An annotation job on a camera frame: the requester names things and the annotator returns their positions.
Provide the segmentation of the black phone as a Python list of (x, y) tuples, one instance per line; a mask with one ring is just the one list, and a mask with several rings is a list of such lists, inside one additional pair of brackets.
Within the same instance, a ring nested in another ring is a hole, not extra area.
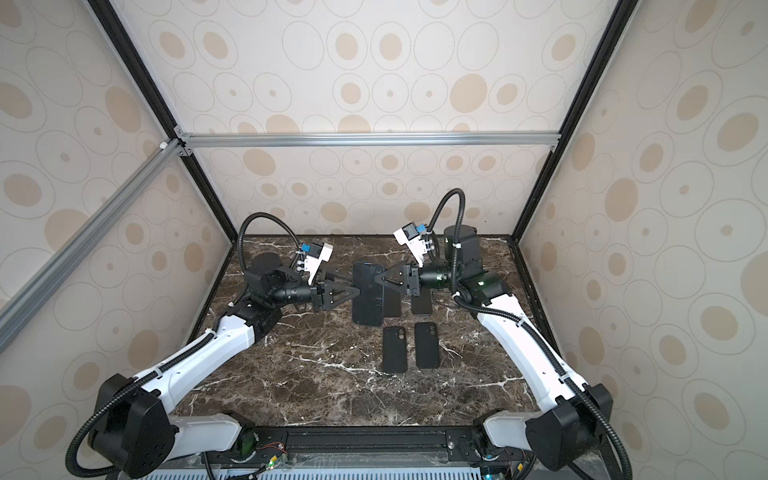
[(356, 262), (352, 268), (353, 285), (359, 295), (352, 300), (352, 321), (357, 325), (379, 327), (383, 323), (384, 287), (376, 277), (385, 271), (380, 264)]
[(400, 318), (402, 315), (401, 294), (390, 288), (383, 291), (382, 312), (384, 318)]

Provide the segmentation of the blue phone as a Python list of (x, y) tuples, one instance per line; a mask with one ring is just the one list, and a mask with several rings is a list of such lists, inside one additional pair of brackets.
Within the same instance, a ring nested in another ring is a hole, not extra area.
[(431, 290), (428, 287), (422, 287), (418, 296), (411, 297), (410, 304), (414, 315), (431, 315), (433, 312)]

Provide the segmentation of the black phone case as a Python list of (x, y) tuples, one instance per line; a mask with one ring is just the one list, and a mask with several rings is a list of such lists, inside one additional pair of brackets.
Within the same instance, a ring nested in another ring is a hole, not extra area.
[(400, 374), (407, 369), (406, 330), (400, 326), (385, 327), (382, 336), (382, 370), (388, 374)]
[(419, 369), (438, 369), (441, 364), (437, 325), (418, 322), (414, 326), (415, 358)]

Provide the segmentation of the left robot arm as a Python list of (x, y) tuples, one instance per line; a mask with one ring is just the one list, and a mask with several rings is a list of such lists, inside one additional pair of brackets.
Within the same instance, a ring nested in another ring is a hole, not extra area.
[[(280, 226), (292, 239), (294, 256), (283, 263), (267, 252), (247, 260), (245, 232), (257, 219)], [(180, 401), (215, 370), (264, 339), (286, 306), (328, 311), (360, 293), (348, 276), (325, 272), (329, 243), (303, 243), (281, 219), (267, 212), (249, 215), (236, 239), (244, 287), (214, 327), (178, 352), (133, 377), (115, 374), (99, 389), (94, 412), (75, 433), (65, 467), (78, 478), (122, 472), (144, 477), (168, 460), (208, 451), (227, 451), (246, 441), (246, 420), (235, 414), (176, 417)]]

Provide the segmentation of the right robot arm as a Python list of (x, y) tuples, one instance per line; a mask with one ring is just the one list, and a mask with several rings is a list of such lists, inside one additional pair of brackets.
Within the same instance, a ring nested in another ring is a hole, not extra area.
[(378, 274), (376, 283), (412, 297), (424, 288), (447, 291), (493, 335), (522, 373), (539, 411), (499, 411), (482, 419), (481, 430), (494, 448), (529, 451), (546, 468), (567, 467), (581, 478), (588, 475), (577, 466), (577, 459), (607, 450), (618, 477), (632, 478), (629, 455), (610, 423), (611, 394), (572, 369), (534, 326), (501, 276), (484, 267), (477, 231), (463, 222), (464, 191), (449, 190), (435, 212), (440, 214), (452, 198), (458, 200), (456, 220), (444, 230), (443, 244), (436, 244), (433, 222), (401, 227), (394, 236), (414, 259)]

